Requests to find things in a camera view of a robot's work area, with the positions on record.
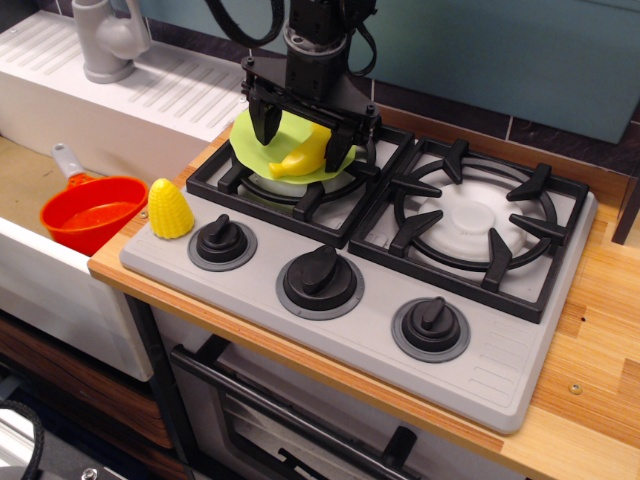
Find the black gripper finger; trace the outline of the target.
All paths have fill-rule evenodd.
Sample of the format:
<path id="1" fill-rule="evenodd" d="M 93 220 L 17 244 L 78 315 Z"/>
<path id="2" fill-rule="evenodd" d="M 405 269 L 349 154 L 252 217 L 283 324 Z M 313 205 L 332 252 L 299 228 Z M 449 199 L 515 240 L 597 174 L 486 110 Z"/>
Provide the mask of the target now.
<path id="1" fill-rule="evenodd" d="M 331 128 L 325 151 L 325 171 L 336 172 L 353 146 L 360 144 L 360 131 L 353 122 L 339 123 Z"/>
<path id="2" fill-rule="evenodd" d="M 249 114 L 256 139 L 263 146 L 268 145 L 278 132 L 282 109 L 252 95 L 249 97 Z"/>

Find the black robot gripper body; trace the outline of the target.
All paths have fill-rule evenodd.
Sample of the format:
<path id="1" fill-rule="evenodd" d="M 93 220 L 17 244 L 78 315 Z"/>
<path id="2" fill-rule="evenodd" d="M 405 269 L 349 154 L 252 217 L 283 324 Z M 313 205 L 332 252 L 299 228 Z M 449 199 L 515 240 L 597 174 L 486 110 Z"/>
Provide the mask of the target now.
<path id="1" fill-rule="evenodd" d="M 298 33 L 284 35 L 284 59 L 249 56 L 242 60 L 246 73 L 243 92 L 331 130 L 353 122 L 360 144 L 378 136 L 379 109 L 353 84 L 349 70 L 350 33 L 329 44 L 313 43 Z"/>

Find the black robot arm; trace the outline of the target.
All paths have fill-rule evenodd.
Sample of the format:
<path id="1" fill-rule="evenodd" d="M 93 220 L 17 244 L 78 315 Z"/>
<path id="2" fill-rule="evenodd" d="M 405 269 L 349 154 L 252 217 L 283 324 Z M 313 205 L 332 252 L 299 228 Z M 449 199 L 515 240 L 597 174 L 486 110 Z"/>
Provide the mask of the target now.
<path id="1" fill-rule="evenodd" d="M 365 146 L 381 125 L 378 107 L 353 84 L 351 38 L 359 32 L 375 45 L 364 21 L 373 1 L 293 1 L 283 37 L 284 59 L 248 57 L 243 93 L 256 139 L 269 144 L 289 112 L 329 129 L 325 170 L 342 166 L 350 148 Z"/>

